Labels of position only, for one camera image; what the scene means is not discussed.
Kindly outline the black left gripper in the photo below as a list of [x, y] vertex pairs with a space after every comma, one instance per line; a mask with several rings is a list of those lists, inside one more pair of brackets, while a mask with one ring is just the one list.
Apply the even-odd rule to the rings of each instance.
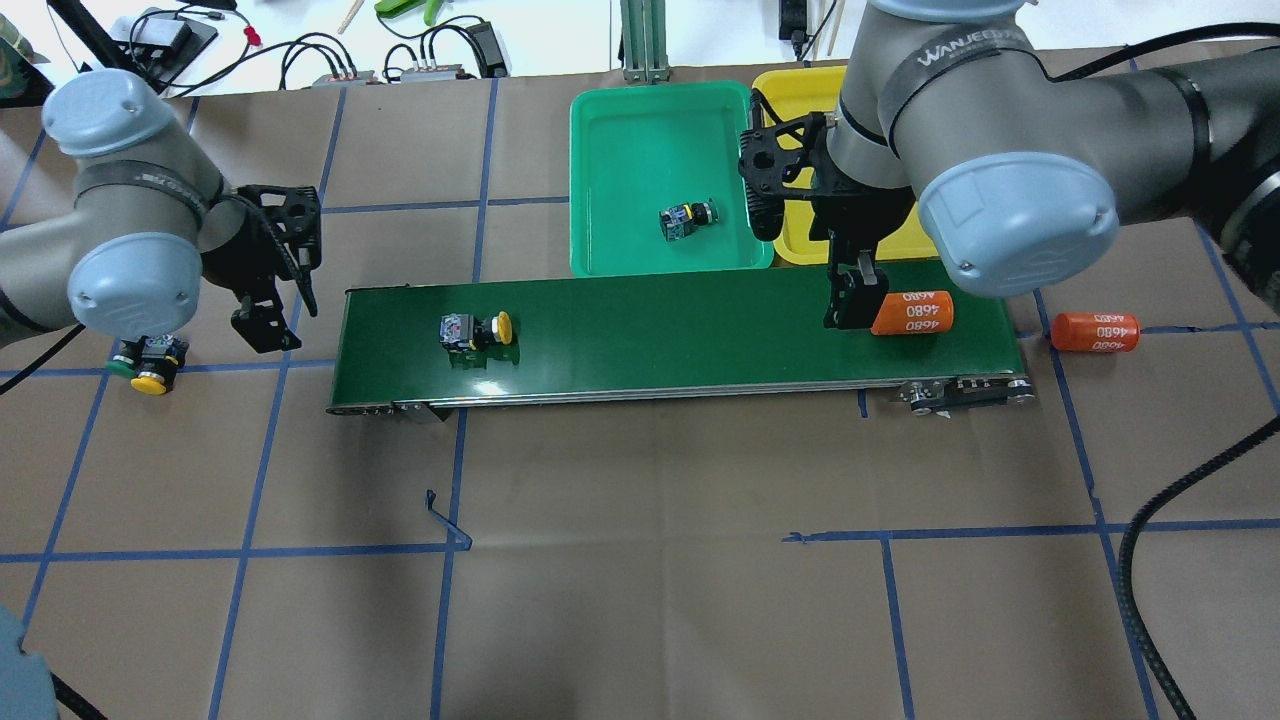
[[319, 314], [312, 273], [323, 264], [320, 193], [314, 186], [247, 184], [220, 195], [204, 228], [227, 241], [202, 252], [204, 278], [229, 290], [239, 306], [232, 329], [256, 352], [302, 347], [276, 288], [296, 284], [310, 316]]

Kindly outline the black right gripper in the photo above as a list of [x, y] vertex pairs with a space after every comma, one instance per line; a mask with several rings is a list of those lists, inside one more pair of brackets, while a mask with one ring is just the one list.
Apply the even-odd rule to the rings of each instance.
[[791, 120], [765, 123], [765, 111], [749, 110], [748, 128], [739, 137], [748, 223], [762, 242], [780, 237], [785, 204], [806, 202], [814, 228], [827, 238], [826, 278], [829, 297], [824, 327], [870, 329], [890, 291], [879, 266], [864, 273], [849, 263], [878, 259], [878, 245], [908, 219], [915, 193], [908, 184], [855, 179], [832, 158], [827, 136], [835, 123], [818, 111]]

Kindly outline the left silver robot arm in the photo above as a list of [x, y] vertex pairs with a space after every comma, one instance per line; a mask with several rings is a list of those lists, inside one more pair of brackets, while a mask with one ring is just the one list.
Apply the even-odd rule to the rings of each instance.
[[138, 76], [92, 70], [52, 91], [44, 131], [77, 164], [72, 210], [3, 233], [3, 342], [91, 329], [122, 342], [108, 369], [164, 395], [204, 283], [229, 290], [256, 352], [301, 346], [278, 281], [311, 315], [321, 204], [311, 186], [234, 187]]

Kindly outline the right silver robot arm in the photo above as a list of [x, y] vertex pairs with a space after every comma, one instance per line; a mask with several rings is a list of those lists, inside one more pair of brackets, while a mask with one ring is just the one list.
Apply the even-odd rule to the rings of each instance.
[[1123, 225], [1189, 217], [1277, 306], [1276, 47], [1126, 74], [1188, 31], [1051, 76], [1018, 1], [869, 1], [832, 111], [763, 126], [739, 173], [751, 232], [808, 202], [828, 243], [824, 324], [869, 328], [890, 282], [878, 243], [914, 211], [951, 282], [1029, 293], [1097, 263]]

